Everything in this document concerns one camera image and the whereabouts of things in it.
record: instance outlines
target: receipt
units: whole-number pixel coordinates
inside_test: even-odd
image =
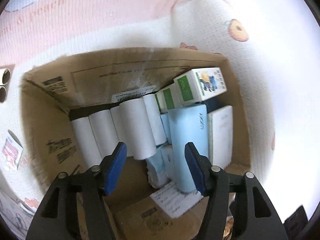
[[[183,193],[175,182],[170,182],[150,197],[171,218],[178,218],[197,204],[203,196],[199,191]]]

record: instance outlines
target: cardboard tube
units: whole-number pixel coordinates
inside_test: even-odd
[[[120,113],[125,127],[125,138],[133,157],[144,160],[156,154],[156,143],[142,98],[120,104]]]
[[[110,110],[90,114],[89,120],[101,157],[104,158],[107,155],[111,155],[119,140]]]
[[[9,69],[7,68],[0,69],[0,85],[1,86],[8,84],[10,81],[10,77],[11,77],[11,74]]]
[[[71,125],[87,168],[99,165],[102,157],[91,129],[89,117],[75,119],[71,121]]]
[[[0,86],[0,103],[3,103],[7,98],[7,90],[4,86]]]
[[[167,137],[164,132],[156,97],[154,94],[149,94],[143,96],[142,98],[146,105],[148,118],[156,145],[161,145],[167,141]]]
[[[125,144],[127,144],[127,140],[125,138],[125,131],[124,131],[125,127],[123,125],[122,116],[120,113],[120,106],[111,108],[110,112],[111,112],[113,123],[116,128],[119,142],[124,142]],[[130,152],[130,149],[128,148],[128,145],[127,145],[127,157],[130,157],[130,156],[132,156],[132,153]]]

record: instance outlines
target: barcode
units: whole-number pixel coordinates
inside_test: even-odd
[[[122,102],[122,101],[130,100],[130,99],[134,99],[134,98],[139,98],[139,97],[144,96],[146,93],[147,92],[143,92],[143,93],[139,93],[139,94],[133,94],[133,95],[128,96],[128,97],[119,98],[117,102]]]
[[[50,90],[54,94],[68,91],[65,82],[61,76],[44,81],[43,84],[47,87],[48,90]]]

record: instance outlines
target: blue cartoon character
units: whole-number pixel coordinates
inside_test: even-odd
[[[205,91],[214,92],[218,88],[214,76],[209,76],[206,71],[200,73],[200,82]]]

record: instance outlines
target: pink fabric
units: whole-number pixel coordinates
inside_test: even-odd
[[[17,64],[99,28],[156,19],[184,1],[10,0],[0,15],[0,65]]]

